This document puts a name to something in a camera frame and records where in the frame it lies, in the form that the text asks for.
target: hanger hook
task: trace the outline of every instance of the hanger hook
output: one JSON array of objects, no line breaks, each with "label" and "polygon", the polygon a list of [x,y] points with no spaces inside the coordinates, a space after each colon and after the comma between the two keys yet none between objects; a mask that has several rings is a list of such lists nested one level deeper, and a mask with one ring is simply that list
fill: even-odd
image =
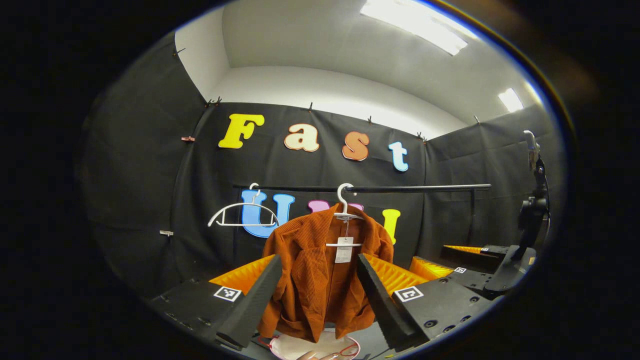
[{"label": "hanger hook", "polygon": [[344,211],[343,212],[347,212],[347,200],[344,200],[344,198],[342,197],[342,189],[346,188],[346,187],[350,187],[352,188],[353,185],[349,184],[349,183],[344,183],[340,186],[338,186],[338,199],[340,199],[340,202],[342,203],[342,205],[344,205]]},{"label": "hanger hook", "polygon": [[[254,186],[260,186],[260,185],[258,185],[258,183],[253,183],[253,184],[249,185],[249,190],[253,190],[253,187],[254,187]],[[260,195],[260,189],[258,189],[258,192],[257,192],[257,193],[255,193],[255,195],[254,195],[254,196],[253,196],[253,198],[251,199],[251,203],[252,203],[252,204],[255,204],[255,198],[256,198],[258,195]]]}]

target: orange corduroy jacket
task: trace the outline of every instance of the orange corduroy jacket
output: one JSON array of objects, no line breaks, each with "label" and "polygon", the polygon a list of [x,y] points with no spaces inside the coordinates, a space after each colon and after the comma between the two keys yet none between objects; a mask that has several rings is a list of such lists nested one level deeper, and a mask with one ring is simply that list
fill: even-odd
[{"label": "orange corduroy jacket", "polygon": [[349,221],[347,236],[353,236],[351,261],[335,263],[337,238],[345,236],[346,224],[333,214],[342,212],[338,203],[328,210],[292,219],[277,227],[267,239],[262,256],[279,254],[282,276],[258,325],[260,335],[283,334],[318,342],[325,322],[335,324],[335,337],[371,326],[374,313],[356,274],[359,253],[392,262],[394,248],[385,228],[363,211],[348,207],[348,213],[364,218]]}]

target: clothing rack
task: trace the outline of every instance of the clothing rack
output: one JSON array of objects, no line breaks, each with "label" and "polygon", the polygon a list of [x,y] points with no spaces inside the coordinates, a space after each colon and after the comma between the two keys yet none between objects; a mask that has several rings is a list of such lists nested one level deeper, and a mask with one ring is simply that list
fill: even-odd
[{"label": "clothing rack", "polygon": [[[249,188],[244,185],[234,185],[234,188]],[[471,222],[467,233],[467,246],[471,244],[471,236],[476,217],[476,191],[491,190],[491,184],[466,184],[466,185],[435,185],[435,186],[349,186],[343,189],[352,193],[433,193],[433,192],[470,192],[471,194]],[[256,190],[276,190],[289,192],[337,192],[337,187],[327,186],[262,186],[255,184]]]}]

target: price tag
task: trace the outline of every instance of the price tag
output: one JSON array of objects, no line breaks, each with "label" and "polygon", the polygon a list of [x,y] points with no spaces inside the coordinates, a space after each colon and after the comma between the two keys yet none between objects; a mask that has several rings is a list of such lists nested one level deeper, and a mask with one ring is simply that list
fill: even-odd
[{"label": "price tag", "polygon": [[[338,244],[353,244],[353,236],[341,237],[338,238]],[[340,246],[336,248],[335,252],[335,263],[348,263],[351,261],[351,252],[353,251],[353,247],[351,246]]]}]

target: blue letter u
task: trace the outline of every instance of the blue letter u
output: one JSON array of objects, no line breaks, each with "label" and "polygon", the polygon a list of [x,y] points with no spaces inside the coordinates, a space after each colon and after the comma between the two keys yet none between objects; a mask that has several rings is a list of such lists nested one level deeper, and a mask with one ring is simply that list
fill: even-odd
[{"label": "blue letter u", "polygon": [[[242,200],[244,202],[251,202],[257,190],[243,190],[242,191]],[[258,205],[262,205],[262,202],[267,199],[267,195],[263,192],[260,192],[258,196],[255,197],[254,203]],[[278,208],[276,209],[276,217],[278,218],[278,222],[280,225],[289,221],[289,207],[296,200],[295,197],[283,193],[277,193],[273,196],[273,201],[278,204]],[[262,208],[258,206],[251,205],[243,205],[242,207],[242,223],[243,224],[259,224],[260,223],[260,210]],[[269,235],[275,230],[278,225],[273,226],[243,226],[244,230],[251,235],[257,236],[259,238],[268,238]]]}]

